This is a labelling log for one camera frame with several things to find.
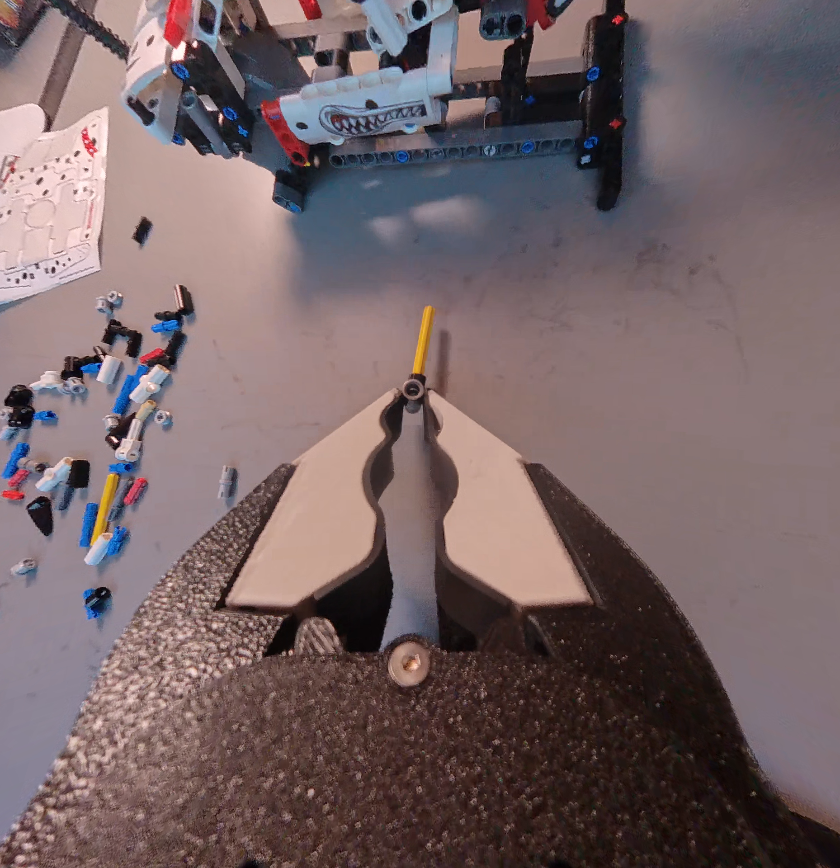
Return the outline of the white toy brick model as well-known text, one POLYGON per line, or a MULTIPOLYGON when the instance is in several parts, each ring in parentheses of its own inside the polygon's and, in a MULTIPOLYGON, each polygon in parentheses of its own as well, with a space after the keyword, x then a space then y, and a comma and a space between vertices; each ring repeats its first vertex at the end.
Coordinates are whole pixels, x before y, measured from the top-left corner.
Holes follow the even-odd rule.
POLYGON ((622 184, 625 2, 603 3, 582 69, 533 71, 534 32, 570 2, 299 2, 272 27, 259 2, 141 2, 130 42, 79 2, 49 2, 124 63, 122 105, 159 142, 252 158, 300 213, 332 168, 573 153, 622 184))

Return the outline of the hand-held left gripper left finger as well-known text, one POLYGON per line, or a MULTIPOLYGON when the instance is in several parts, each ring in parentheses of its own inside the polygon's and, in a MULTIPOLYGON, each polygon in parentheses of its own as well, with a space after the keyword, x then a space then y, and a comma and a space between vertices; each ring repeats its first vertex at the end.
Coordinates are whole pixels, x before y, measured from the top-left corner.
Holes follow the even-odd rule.
POLYGON ((289 613, 371 566, 394 477, 402 394, 391 389, 306 450, 229 592, 231 610, 289 613))

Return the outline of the pile of small brick pieces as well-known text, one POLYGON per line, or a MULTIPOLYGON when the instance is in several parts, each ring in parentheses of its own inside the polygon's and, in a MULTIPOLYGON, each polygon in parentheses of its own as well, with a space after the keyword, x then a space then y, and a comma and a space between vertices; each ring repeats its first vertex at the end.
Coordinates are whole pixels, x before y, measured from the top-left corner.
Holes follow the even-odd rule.
POLYGON ((88 288, 0 306, 0 641, 105 623, 176 556, 226 459, 188 318, 88 288))

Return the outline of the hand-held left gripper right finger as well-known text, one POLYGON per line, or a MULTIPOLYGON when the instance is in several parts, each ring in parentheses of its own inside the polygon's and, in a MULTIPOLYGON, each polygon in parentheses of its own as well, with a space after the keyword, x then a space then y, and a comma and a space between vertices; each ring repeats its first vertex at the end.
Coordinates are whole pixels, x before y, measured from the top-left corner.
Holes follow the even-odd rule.
POLYGON ((427 408, 456 474, 442 522, 445 563, 517 609, 593 606, 523 456, 433 390, 427 408))

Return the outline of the white sticker sheet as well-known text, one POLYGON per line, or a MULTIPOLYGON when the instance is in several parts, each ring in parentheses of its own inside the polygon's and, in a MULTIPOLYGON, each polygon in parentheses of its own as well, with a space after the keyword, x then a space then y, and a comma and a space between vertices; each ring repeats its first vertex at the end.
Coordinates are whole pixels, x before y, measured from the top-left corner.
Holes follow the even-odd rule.
POLYGON ((0 111, 0 306, 100 270, 109 109, 44 125, 35 103, 0 111))

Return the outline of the yellow axle with grey connector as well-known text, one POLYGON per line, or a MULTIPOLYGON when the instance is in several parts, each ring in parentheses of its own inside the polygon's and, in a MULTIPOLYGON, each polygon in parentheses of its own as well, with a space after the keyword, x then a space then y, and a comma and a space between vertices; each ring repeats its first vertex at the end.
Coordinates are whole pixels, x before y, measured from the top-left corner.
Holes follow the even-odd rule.
POLYGON ((426 306, 423 310, 411 374, 401 387, 404 409, 410 414, 416 414, 424 407, 427 392, 426 364, 429 357, 435 314, 436 309, 433 306, 426 306))

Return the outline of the toy set box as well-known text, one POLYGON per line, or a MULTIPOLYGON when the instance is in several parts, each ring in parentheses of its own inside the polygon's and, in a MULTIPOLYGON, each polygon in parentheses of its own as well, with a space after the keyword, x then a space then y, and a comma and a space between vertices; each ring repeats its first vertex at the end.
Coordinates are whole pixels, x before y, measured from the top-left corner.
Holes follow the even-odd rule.
POLYGON ((0 1, 0 48, 19 48, 40 21, 44 1, 0 1))

